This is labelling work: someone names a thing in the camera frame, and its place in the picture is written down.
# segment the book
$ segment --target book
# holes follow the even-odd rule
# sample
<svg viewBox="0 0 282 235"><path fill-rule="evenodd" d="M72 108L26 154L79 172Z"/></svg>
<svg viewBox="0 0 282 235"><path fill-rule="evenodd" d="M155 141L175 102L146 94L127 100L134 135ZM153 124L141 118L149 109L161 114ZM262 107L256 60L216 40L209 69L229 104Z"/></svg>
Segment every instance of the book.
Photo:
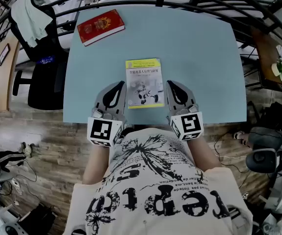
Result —
<svg viewBox="0 0 282 235"><path fill-rule="evenodd" d="M126 76L129 109L165 105L159 59L127 60Z"/></svg>
<svg viewBox="0 0 282 235"><path fill-rule="evenodd" d="M85 46L124 29L125 23L116 9L103 13L77 26L79 36Z"/></svg>

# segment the green plant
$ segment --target green plant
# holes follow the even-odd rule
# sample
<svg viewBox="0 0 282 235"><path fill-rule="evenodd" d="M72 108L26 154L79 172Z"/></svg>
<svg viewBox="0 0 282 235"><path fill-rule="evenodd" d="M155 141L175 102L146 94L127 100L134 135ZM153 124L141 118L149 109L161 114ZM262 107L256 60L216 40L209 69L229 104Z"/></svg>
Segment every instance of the green plant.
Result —
<svg viewBox="0 0 282 235"><path fill-rule="evenodd" d="M277 69L282 74L282 59L279 59L277 62Z"/></svg>

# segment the black pants with white stripes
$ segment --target black pants with white stripes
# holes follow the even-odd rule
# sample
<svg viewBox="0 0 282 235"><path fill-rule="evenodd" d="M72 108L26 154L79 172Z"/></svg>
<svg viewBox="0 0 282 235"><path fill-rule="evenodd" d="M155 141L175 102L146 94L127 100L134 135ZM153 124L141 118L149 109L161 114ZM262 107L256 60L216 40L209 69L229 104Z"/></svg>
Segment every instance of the black pants with white stripes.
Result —
<svg viewBox="0 0 282 235"><path fill-rule="evenodd" d="M9 161L25 160L26 155L20 152L0 151L0 169L4 168Z"/></svg>

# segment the white marker cube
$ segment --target white marker cube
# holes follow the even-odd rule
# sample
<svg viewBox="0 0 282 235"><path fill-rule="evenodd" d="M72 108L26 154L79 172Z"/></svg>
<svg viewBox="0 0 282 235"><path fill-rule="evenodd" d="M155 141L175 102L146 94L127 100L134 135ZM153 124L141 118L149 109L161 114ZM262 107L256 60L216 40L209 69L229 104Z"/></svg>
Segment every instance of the white marker cube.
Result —
<svg viewBox="0 0 282 235"><path fill-rule="evenodd" d="M87 139L95 145L115 146L122 130L122 121L89 117Z"/></svg>
<svg viewBox="0 0 282 235"><path fill-rule="evenodd" d="M204 131L202 112L172 116L170 126L182 141L198 138Z"/></svg>

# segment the wooden floor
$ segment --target wooden floor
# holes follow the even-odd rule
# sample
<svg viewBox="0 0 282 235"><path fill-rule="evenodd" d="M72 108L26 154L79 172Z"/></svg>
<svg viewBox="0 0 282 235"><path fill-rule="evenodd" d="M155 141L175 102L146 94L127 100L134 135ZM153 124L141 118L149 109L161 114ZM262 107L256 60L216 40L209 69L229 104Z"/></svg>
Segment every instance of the wooden floor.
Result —
<svg viewBox="0 0 282 235"><path fill-rule="evenodd" d="M246 82L255 79L253 75ZM27 86L20 86L18 96L12 97L10 111L0 112L0 151L16 150L23 141L35 144L32 158L28 162L35 170L37 180L31 182L22 176L17 176L23 194L19 195L13 190L11 195L3 196L2 200L6 204L18 201L19 205L14 206L13 210L20 215L25 215L37 206L40 199L42 203L52 207L58 216L50 234L60 235L64 231L73 185L81 182L92 146L86 139L86 124L63 123L62 111L40 111L28 107L26 104L27 92ZM282 93L272 93L268 90L247 90L247 100L252 100L260 110L262 107L268 107L274 101L282 103ZM207 125L205 138L214 150L215 142L222 135L239 126L238 123ZM251 152L251 149L233 140L231 134L224 135L217 142L216 149L221 155L229 157L246 156ZM222 157L221 159L223 164L235 165L243 172L240 173L235 167L229 166L238 185L242 185L241 193L248 191L249 200L257 203L258 195L264 194L264 191L267 190L267 176L248 172L244 157L238 159ZM20 167L9 167L9 169L32 181L36 179L27 163Z"/></svg>

